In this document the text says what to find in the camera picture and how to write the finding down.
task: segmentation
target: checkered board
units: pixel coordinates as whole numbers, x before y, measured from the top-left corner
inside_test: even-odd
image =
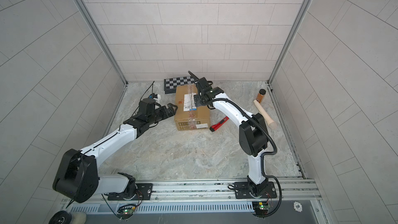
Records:
[[[175,93],[177,86],[194,83],[190,76],[164,79],[164,93]]]

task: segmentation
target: mounting plate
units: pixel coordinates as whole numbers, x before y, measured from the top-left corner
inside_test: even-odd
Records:
[[[142,192],[142,195],[144,196],[144,198],[142,199],[142,196],[140,197],[140,200],[149,200],[150,196],[152,194],[152,187],[153,184],[152,183],[136,183],[137,185],[137,190]],[[138,200],[138,195],[136,194],[133,198],[131,198],[129,201],[137,201]],[[125,199],[121,198],[121,197],[116,197],[116,196],[108,196],[108,201],[125,201]]]
[[[249,184],[248,182],[235,182],[234,186],[236,188],[249,190],[248,184]],[[271,196],[271,198],[276,198],[277,197],[276,190],[273,191],[272,189],[275,189],[274,183],[269,181],[265,191]],[[235,191],[235,197],[236,199],[257,199],[252,197],[249,191]],[[259,198],[268,198],[268,196],[265,194]]]

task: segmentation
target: black cable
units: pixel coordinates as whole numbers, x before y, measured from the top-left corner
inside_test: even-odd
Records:
[[[155,81],[152,82],[151,85],[149,85],[148,89],[145,90],[145,92],[142,94],[140,101],[142,100],[142,97],[144,97],[145,93],[152,87],[152,93],[153,93],[153,83],[155,83]],[[135,112],[137,111],[138,107],[134,110],[134,112],[132,113],[132,116],[134,116]]]
[[[105,197],[102,195],[102,198],[105,200],[106,204],[108,205],[109,209],[112,211],[112,213],[119,219],[119,217],[115,214],[115,212],[113,211],[113,209],[111,208],[111,206],[109,206],[108,202],[106,201]]]

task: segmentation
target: red box cutter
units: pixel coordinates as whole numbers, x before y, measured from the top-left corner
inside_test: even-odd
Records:
[[[217,124],[214,124],[210,127],[210,131],[214,132],[216,131],[218,128],[220,128],[229,118],[225,117],[223,118],[220,122],[218,122]]]

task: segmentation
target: marble floor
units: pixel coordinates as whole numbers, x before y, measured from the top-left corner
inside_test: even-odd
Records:
[[[151,83],[130,83],[112,123],[115,130],[137,108],[139,99]],[[257,113],[253,104],[265,82],[214,82],[242,108]],[[161,95],[161,105],[174,104],[175,94],[164,94],[163,82],[155,82],[153,92]],[[148,97],[151,89],[145,94]],[[274,105],[267,92],[261,105],[279,122]],[[211,124],[225,116],[218,110],[210,111]],[[266,172],[275,176],[301,176],[280,125],[268,128],[278,147],[275,156],[266,156]],[[243,178],[249,172],[247,155],[238,141],[238,128],[227,121],[217,131],[178,131],[174,118],[159,122],[157,127],[142,134],[110,156],[99,173],[125,172],[137,178],[148,179],[215,179]]]

